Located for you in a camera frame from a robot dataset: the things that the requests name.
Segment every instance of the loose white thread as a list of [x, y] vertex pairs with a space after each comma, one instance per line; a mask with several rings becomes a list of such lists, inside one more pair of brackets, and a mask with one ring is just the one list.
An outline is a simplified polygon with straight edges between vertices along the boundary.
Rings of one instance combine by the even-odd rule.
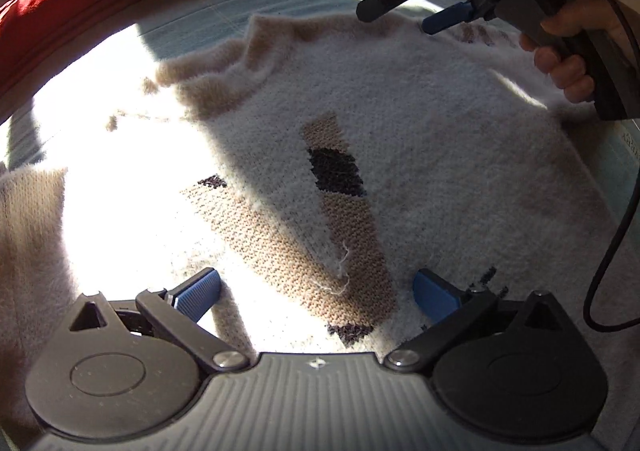
[[344, 243], [344, 241], [342, 242], [342, 247], [346, 251], [346, 253], [344, 254], [344, 257], [338, 262], [338, 279], [342, 279], [343, 277], [346, 277], [347, 278], [347, 283], [345, 283], [344, 286], [342, 288], [340, 288], [339, 291], [334, 292], [334, 290], [331, 287], [326, 287], [325, 285], [321, 285], [320, 283], [318, 283], [318, 281], [316, 281], [315, 279], [311, 279], [311, 283], [316, 285], [316, 287], [318, 287], [320, 290], [325, 290], [329, 294], [334, 295], [334, 296], [341, 296], [342, 294], [344, 294], [344, 291], [347, 290], [347, 287], [349, 286], [349, 282], [351, 280], [351, 278], [349, 277], [348, 272], [345, 271], [345, 269], [343, 267], [343, 264], [347, 261], [347, 258], [349, 257], [349, 254], [350, 254], [351, 251], [347, 247], [347, 244]]

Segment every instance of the finger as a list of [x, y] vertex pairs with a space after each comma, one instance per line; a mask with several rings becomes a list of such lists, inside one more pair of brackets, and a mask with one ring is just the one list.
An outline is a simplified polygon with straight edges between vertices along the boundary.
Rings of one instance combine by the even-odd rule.
[[533, 63], [543, 74], [548, 74], [560, 64], [560, 54], [550, 46], [543, 46], [533, 55]]
[[564, 90], [574, 84], [587, 73], [587, 66], [584, 59], [573, 55], [562, 61], [558, 66], [549, 72], [554, 84]]
[[536, 43], [528, 35], [520, 34], [520, 48], [527, 52], [533, 52], [536, 48], [538, 48], [538, 43]]
[[591, 78], [591, 76], [584, 76], [564, 89], [564, 97], [566, 97], [569, 102], [577, 104], [578, 102], [587, 100], [591, 94], [593, 94], [595, 87], [596, 85], [593, 78]]
[[550, 34], [571, 37], [581, 30], [613, 30], [618, 18], [607, 0], [575, 0], [540, 25]]

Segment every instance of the hand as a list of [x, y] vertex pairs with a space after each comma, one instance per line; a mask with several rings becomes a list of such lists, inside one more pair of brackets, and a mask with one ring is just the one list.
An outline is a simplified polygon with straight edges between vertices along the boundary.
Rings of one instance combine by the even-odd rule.
[[[636, 38], [640, 38], [640, 15], [622, 3], [619, 5]], [[549, 34], [560, 37], [574, 36], [581, 30], [606, 30], [620, 46], [625, 56], [633, 64], [636, 64], [631, 43], [607, 0], [572, 1], [562, 7], [555, 16], [545, 19], [540, 25]], [[593, 78], [586, 74], [586, 65], [582, 57], [573, 55], [561, 60], [560, 55], [553, 47], [539, 47], [533, 39], [525, 34], [520, 35], [520, 46], [527, 52], [535, 52], [534, 64], [536, 67], [543, 74], [551, 76], [554, 84], [564, 90], [564, 96], [570, 102], [581, 102], [593, 93], [595, 83]]]

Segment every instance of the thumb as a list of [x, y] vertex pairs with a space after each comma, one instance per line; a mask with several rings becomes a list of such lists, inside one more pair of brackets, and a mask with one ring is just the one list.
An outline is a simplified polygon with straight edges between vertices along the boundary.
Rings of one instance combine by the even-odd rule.
[[618, 18], [607, 0], [571, 1], [540, 23], [546, 32], [560, 37], [575, 36], [582, 30], [610, 31], [617, 25]]

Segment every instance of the black cable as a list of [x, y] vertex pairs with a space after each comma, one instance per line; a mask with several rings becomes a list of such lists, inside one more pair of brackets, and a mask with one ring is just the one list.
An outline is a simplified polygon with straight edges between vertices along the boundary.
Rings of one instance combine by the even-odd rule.
[[[613, 11], [618, 16], [620, 20], [620, 24], [622, 28], [625, 30], [626, 36], [631, 43], [631, 49], [634, 53], [634, 57], [636, 59], [636, 65], [640, 70], [640, 47], [638, 47], [638, 41], [634, 36], [633, 31], [631, 30], [631, 26], [626, 20], [625, 15], [623, 14], [618, 2], [616, 0], [607, 0]], [[638, 209], [638, 204], [640, 203], [640, 170], [638, 171], [638, 178], [636, 179], [636, 185], [634, 187], [633, 194], [631, 195], [631, 199], [629, 200], [628, 206], [626, 206], [626, 211], [622, 220], [620, 221], [620, 225], [618, 226], [618, 230], [613, 236], [611, 243], [609, 244], [609, 248], [605, 253], [600, 265], [596, 273], [593, 275], [593, 279], [591, 280], [591, 284], [589, 285], [589, 290], [587, 291], [587, 295], [584, 298], [584, 307], [582, 309], [582, 316], [584, 317], [584, 322], [587, 323], [589, 328], [596, 330], [597, 332], [619, 332], [620, 330], [625, 330], [627, 328], [631, 328], [632, 326], [640, 325], [640, 317], [637, 319], [632, 319], [630, 321], [626, 321], [624, 323], [619, 323], [617, 325], [603, 325], [593, 320], [591, 317], [591, 305], [593, 304], [593, 298], [596, 295], [598, 287], [600, 286], [600, 282], [604, 277], [605, 272], [607, 271], [607, 267], [613, 260], [613, 257], [616, 254], [616, 251], [620, 247], [620, 243], [622, 243], [623, 238], [625, 237], [626, 231], [631, 224], [631, 220], [633, 220], [634, 214], [636, 214], [636, 209]]]

